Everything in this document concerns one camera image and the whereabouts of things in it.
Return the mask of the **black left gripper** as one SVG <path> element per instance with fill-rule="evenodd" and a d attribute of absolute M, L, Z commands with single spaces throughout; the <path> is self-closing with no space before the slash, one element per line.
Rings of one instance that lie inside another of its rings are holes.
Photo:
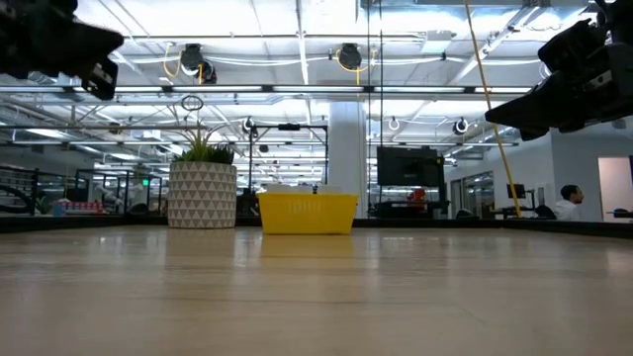
<path fill-rule="evenodd" d="M 119 67 L 116 31 L 79 20 L 76 0 L 1 0 L 1 72 L 26 79 L 32 72 L 81 80 L 94 97 L 114 98 Z"/>

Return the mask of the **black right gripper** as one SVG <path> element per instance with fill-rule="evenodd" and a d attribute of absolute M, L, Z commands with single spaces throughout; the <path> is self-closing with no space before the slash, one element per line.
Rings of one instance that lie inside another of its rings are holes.
<path fill-rule="evenodd" d="M 612 28 L 612 5 L 598 1 L 596 20 L 582 20 L 554 36 L 538 57 L 550 75 L 527 94 L 488 110 L 489 124 L 519 130 L 523 140 L 541 137 L 550 129 L 568 134 L 583 129 L 597 97 L 607 33 Z"/>

